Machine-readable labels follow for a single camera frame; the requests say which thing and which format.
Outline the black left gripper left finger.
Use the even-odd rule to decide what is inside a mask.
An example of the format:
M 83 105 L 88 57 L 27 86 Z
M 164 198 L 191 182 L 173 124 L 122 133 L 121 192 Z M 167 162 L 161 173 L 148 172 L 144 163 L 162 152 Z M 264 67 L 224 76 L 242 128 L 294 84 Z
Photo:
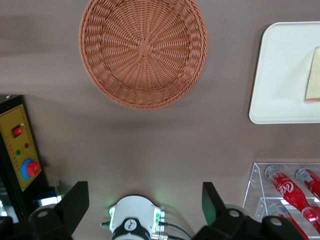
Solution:
M 71 240 L 90 205 L 87 181 L 77 182 L 62 200 L 38 208 L 29 217 L 33 240 Z

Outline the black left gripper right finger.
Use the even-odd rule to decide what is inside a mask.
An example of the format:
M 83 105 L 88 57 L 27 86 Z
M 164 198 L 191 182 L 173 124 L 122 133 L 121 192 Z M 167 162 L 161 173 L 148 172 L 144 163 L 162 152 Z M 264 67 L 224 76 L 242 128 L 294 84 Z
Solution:
M 194 240 L 303 240 L 300 231 L 287 219 L 266 216 L 253 220 L 241 210 L 227 208 L 212 182 L 202 183 L 202 211 L 206 220 Z

